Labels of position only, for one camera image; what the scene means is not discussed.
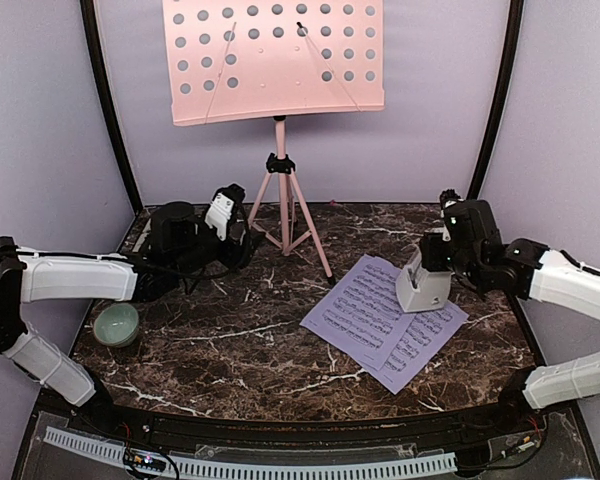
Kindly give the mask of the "white metronome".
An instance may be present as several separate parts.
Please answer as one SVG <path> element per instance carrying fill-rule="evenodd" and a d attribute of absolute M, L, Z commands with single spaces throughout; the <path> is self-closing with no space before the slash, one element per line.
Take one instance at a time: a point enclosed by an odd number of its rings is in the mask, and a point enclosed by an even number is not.
<path fill-rule="evenodd" d="M 450 271 L 433 272 L 424 267 L 422 254 L 416 250 L 400 271 L 395 290 L 405 313 L 442 309 L 451 289 Z"/>

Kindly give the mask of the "pink music stand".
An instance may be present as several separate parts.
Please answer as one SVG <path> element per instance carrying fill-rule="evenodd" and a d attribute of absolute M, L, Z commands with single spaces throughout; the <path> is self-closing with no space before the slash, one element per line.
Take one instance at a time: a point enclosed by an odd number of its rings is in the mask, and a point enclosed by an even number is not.
<path fill-rule="evenodd" d="M 286 149 L 290 116 L 385 107 L 381 1 L 165 1 L 172 120 L 190 127 L 275 122 L 276 150 L 256 198 L 279 179 L 281 236 L 290 255 L 312 239 L 335 277 Z"/>

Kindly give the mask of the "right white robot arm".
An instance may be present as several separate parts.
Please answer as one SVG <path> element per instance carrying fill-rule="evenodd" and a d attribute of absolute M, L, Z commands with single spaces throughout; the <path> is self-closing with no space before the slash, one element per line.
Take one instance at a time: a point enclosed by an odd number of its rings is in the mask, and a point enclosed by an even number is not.
<path fill-rule="evenodd" d="M 528 239 L 503 244 L 427 233 L 420 251 L 427 270 L 524 305 L 545 363 L 511 376 L 490 413 L 497 432 L 514 432 L 531 410 L 600 396 L 600 268 Z"/>

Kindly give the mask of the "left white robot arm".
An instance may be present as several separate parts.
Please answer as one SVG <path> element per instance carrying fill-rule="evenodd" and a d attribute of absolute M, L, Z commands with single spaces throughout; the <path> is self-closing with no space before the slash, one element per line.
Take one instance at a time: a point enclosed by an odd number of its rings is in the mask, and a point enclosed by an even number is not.
<path fill-rule="evenodd" d="M 120 412 L 98 377 L 71 360 L 21 318 L 21 306 L 41 300 L 105 299 L 150 302 L 181 281 L 205 279 L 218 261 L 233 273 L 250 262 L 261 242 L 251 229 L 221 236 L 201 226 L 192 237 L 144 231 L 127 254 L 38 251 L 0 237 L 0 355 L 75 408 L 100 436 L 121 427 Z"/>

